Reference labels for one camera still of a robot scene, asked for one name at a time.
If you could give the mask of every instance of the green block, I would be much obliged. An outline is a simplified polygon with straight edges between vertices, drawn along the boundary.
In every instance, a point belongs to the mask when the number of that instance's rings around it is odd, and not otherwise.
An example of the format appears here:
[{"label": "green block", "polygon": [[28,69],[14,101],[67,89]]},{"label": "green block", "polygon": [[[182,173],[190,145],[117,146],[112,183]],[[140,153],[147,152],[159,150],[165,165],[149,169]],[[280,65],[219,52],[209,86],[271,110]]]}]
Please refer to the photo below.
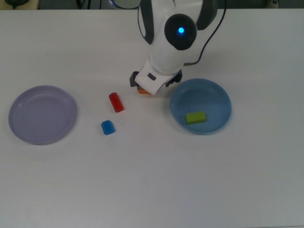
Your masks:
[{"label": "green block", "polygon": [[204,111],[186,114],[186,124],[198,124],[205,121],[206,115]]}]

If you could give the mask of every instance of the blue bowl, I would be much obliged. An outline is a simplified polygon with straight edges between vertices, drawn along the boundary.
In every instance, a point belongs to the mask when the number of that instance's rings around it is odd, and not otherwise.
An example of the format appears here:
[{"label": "blue bowl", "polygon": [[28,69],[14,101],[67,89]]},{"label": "blue bowl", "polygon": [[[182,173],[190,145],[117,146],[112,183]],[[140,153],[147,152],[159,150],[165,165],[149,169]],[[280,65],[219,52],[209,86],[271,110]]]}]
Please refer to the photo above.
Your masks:
[{"label": "blue bowl", "polygon": [[[218,84],[201,78],[181,83],[174,91],[170,108],[174,119],[195,134],[210,134],[222,128],[231,116],[231,101]],[[204,111],[206,122],[187,125],[186,113]]]}]

